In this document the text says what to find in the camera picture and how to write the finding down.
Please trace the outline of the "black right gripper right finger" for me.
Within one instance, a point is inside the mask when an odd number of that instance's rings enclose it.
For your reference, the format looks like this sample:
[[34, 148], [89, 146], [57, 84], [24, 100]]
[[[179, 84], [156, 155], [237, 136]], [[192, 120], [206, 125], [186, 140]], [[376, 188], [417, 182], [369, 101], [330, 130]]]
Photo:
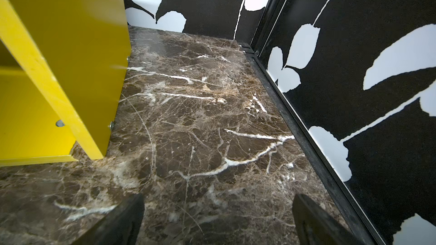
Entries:
[[361, 245], [350, 231], [305, 194], [292, 204], [296, 232], [301, 245]]

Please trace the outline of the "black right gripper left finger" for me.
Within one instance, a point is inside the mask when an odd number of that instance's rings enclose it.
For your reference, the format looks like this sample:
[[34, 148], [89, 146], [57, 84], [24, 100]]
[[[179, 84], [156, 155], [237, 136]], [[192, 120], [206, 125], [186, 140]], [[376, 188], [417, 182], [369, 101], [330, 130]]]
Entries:
[[144, 217], [144, 196], [134, 194], [123, 200], [74, 245], [134, 245]]

